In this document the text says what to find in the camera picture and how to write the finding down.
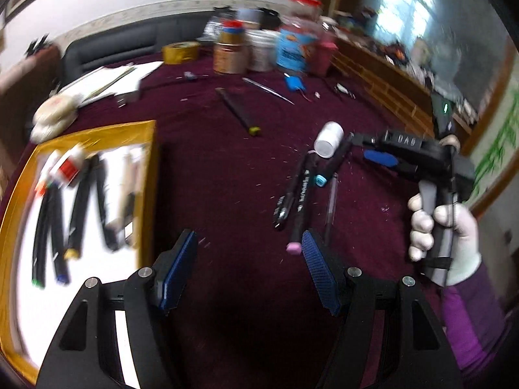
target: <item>pink marker cap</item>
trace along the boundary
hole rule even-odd
[[[286,251],[289,254],[294,254],[296,256],[300,255],[302,253],[301,249],[301,243],[289,243],[288,246],[286,246]]]

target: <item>white glove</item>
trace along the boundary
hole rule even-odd
[[[422,199],[418,194],[409,199],[407,206],[412,210],[411,245],[409,257],[413,262],[424,258],[434,243],[431,235],[433,219],[422,210]],[[452,206],[438,206],[433,213],[434,219],[443,226],[452,226]],[[457,238],[451,257],[451,268],[447,273],[447,286],[456,285],[471,277],[479,268],[481,254],[478,249],[477,222],[474,216],[461,203],[454,205],[454,226]]]

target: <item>red lid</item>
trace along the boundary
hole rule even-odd
[[[224,20],[224,28],[242,28],[243,23],[239,20]]]
[[[302,3],[307,6],[314,6],[314,7],[320,7],[322,3],[318,0],[290,0],[297,3]]]

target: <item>paper sheet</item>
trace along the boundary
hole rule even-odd
[[[110,86],[108,89],[106,89],[104,92],[100,93],[96,97],[90,98],[89,100],[84,100],[83,103],[81,103],[79,106],[85,106],[89,103],[95,102],[107,96],[120,95],[138,90],[141,84],[141,80],[149,74],[151,74],[154,70],[158,69],[162,64],[162,61],[155,61],[151,63],[144,63],[133,66],[136,67],[134,71],[119,79],[112,86]],[[82,79],[80,78],[76,83],[72,84],[70,87],[61,90],[60,93],[70,96],[80,94],[83,98],[86,98],[95,90],[100,89],[103,86],[115,80],[118,76],[123,74],[130,67],[131,66],[121,66],[113,69],[103,67],[95,71],[94,73],[85,75]]]

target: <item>tape roll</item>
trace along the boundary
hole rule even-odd
[[[200,44],[197,42],[179,42],[163,46],[163,60],[165,64],[180,64],[198,58]]]

